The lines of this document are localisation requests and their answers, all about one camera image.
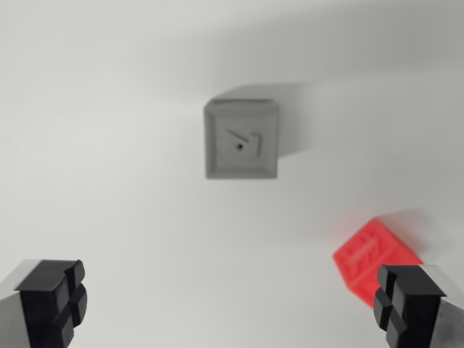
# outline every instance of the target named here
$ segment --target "black gripper pad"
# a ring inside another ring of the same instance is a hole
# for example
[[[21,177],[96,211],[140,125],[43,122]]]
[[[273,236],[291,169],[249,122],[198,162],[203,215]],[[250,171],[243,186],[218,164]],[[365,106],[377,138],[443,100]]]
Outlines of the black gripper pad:
[[[391,348],[429,348],[444,292],[419,265],[383,265],[374,299],[378,326]]]
[[[67,348],[86,314],[83,263],[42,260],[16,288],[31,348]]]

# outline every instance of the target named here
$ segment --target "white table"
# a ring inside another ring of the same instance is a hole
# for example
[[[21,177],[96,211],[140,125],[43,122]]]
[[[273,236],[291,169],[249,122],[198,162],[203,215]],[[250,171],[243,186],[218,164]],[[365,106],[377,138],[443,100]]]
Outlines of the white table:
[[[0,0],[0,277],[84,261],[72,348],[387,347],[331,254],[386,215],[464,287],[463,10]],[[278,180],[204,179],[225,92],[281,103]]]

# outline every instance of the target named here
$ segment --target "red cube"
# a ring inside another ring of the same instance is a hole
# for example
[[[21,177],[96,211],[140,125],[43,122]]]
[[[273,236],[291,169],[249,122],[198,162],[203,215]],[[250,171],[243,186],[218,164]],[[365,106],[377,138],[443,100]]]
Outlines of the red cube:
[[[379,219],[369,221],[333,254],[348,289],[373,307],[381,265],[422,265],[419,257]]]

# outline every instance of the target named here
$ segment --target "gray cube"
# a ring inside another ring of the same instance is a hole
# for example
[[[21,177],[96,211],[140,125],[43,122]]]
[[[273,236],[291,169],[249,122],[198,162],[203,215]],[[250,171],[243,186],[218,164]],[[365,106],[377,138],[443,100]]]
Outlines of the gray cube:
[[[204,107],[207,178],[277,178],[278,105],[213,99]]]

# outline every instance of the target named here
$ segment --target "cube face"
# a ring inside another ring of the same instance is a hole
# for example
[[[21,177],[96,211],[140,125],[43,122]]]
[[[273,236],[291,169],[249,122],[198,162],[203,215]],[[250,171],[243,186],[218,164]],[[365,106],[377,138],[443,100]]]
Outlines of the cube face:
[[[333,259],[347,287],[373,307],[382,265],[421,265],[419,257],[404,245],[379,219],[364,225],[334,254]]]
[[[278,105],[216,99],[204,108],[207,178],[276,178]]]

